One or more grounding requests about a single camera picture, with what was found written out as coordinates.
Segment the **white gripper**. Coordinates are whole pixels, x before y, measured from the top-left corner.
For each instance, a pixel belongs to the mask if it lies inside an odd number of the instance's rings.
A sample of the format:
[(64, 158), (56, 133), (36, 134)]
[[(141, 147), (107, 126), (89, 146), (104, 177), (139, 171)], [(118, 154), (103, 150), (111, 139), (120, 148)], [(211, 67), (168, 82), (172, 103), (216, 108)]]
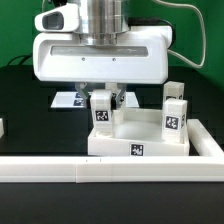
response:
[(119, 34), (113, 46), (83, 45), (75, 33), (42, 33), (34, 40), (34, 73), (41, 81), (76, 82), (87, 109), (87, 83), (116, 83), (113, 107), (119, 109), (126, 84), (161, 84), (167, 79), (171, 42), (169, 26), (133, 26)]

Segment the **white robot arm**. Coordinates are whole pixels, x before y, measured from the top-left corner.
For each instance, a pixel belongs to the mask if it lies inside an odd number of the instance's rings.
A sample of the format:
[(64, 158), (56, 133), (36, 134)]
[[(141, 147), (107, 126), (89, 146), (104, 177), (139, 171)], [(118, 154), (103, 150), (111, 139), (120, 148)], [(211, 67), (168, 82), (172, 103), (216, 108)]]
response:
[(41, 81), (73, 82), (84, 104), (116, 105), (128, 84), (168, 77), (169, 26), (131, 25), (128, 0), (67, 0), (35, 17), (34, 73)]

